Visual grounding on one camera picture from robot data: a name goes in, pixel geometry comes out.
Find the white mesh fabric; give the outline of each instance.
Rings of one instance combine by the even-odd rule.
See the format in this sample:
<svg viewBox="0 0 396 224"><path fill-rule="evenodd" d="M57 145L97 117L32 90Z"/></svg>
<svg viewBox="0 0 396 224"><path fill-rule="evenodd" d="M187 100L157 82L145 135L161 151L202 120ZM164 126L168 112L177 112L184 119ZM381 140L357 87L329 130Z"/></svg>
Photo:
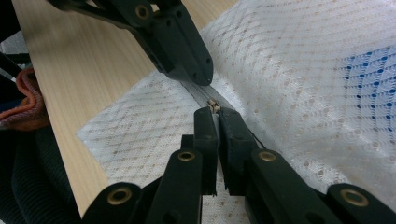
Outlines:
<svg viewBox="0 0 396 224"><path fill-rule="evenodd" d="M241 1L201 34L212 87L311 187L349 182L396 210L394 1ZM198 107L154 73L78 136L110 182L144 186L192 133ZM218 192L203 223L247 222L243 200Z"/></svg>

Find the red cloth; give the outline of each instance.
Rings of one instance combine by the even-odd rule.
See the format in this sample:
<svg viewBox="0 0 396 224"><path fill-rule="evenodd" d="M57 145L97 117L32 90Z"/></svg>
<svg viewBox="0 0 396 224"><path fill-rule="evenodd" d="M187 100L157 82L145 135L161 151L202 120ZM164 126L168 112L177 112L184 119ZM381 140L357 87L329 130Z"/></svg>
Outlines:
<svg viewBox="0 0 396 224"><path fill-rule="evenodd" d="M22 70L18 74L17 87L26 98L21 101L19 106L0 114L0 129L32 131L50 125L33 68Z"/></svg>

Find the metal screw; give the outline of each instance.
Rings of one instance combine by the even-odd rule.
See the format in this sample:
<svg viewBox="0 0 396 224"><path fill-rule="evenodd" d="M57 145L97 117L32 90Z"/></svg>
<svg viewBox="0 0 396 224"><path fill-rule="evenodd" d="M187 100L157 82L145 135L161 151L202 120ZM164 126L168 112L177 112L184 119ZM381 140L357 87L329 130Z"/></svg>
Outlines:
<svg viewBox="0 0 396 224"><path fill-rule="evenodd" d="M367 198L354 189L341 189L340 194L345 201L358 207L369 205Z"/></svg>
<svg viewBox="0 0 396 224"><path fill-rule="evenodd" d="M192 152L180 152L177 156L181 161L192 161L195 158L195 155Z"/></svg>
<svg viewBox="0 0 396 224"><path fill-rule="evenodd" d="M118 189L113 189L107 195L107 202L112 205L119 205L122 203L126 203L132 197L132 192L130 189L126 187L121 187Z"/></svg>
<svg viewBox="0 0 396 224"><path fill-rule="evenodd" d="M276 156L272 154L271 152L263 151L259 153L260 159L264 161L274 161L276 160Z"/></svg>

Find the wooden surface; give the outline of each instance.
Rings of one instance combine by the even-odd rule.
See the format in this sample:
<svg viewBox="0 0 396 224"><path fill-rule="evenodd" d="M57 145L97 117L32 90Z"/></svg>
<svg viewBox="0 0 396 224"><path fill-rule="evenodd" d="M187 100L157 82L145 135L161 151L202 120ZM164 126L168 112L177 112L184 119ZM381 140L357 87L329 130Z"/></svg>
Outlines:
<svg viewBox="0 0 396 224"><path fill-rule="evenodd" d="M154 66L127 31L47 1L12 0L43 92L71 187L83 215L107 186L76 132ZM185 0L198 29L236 0Z"/></svg>

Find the dark chair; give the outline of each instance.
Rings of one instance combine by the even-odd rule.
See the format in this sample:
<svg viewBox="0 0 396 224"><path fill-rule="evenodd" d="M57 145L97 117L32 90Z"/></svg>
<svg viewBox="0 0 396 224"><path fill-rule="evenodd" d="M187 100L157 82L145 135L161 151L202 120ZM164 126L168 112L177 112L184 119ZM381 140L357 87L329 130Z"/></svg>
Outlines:
<svg viewBox="0 0 396 224"><path fill-rule="evenodd" d="M10 36L16 34L20 29L17 15L15 14L14 6L12 6L11 0L6 0L1 3L0 15L4 21L0 26L0 42L3 42ZM18 67L18 63L28 63L30 58L28 54L14 54L6 55L0 52L0 68L8 72L13 77L16 77L21 69Z"/></svg>

